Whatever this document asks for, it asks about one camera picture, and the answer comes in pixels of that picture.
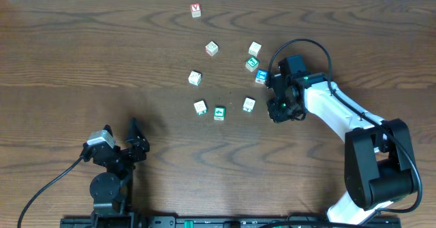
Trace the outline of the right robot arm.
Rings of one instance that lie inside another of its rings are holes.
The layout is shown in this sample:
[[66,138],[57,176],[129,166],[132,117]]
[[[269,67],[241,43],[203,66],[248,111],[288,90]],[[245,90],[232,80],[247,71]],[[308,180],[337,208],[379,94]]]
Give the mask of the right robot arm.
[[345,95],[329,75],[298,70],[269,76],[275,98],[267,103],[275,123],[322,119],[345,144],[346,192],[327,211],[338,225],[363,225],[390,205],[416,194],[414,211],[422,200],[422,180],[416,166],[408,126],[400,119],[384,120]]

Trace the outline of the green number 4 block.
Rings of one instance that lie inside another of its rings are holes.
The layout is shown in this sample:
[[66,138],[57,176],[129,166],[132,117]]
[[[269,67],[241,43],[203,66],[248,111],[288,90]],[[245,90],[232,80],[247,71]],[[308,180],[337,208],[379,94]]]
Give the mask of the green number 4 block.
[[225,108],[215,107],[214,109],[214,119],[223,121],[225,119]]

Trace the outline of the wooden block teal side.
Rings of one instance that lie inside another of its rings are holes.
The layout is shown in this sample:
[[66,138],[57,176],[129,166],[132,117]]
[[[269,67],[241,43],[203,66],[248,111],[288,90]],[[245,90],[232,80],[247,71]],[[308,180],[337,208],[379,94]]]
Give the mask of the wooden block teal side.
[[249,97],[246,97],[243,104],[243,111],[252,113],[255,105],[255,100]]

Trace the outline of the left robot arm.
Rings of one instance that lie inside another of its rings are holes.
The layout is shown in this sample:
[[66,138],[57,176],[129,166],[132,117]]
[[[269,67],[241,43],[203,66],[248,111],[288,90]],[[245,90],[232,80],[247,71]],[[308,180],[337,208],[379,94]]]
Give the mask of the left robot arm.
[[135,164],[146,160],[150,150],[150,144],[134,117],[129,122],[125,141],[131,145],[129,148],[117,146],[112,129],[105,125],[83,144],[80,153],[83,161],[92,161],[106,168],[90,184],[94,213],[100,216],[122,215],[131,210]]

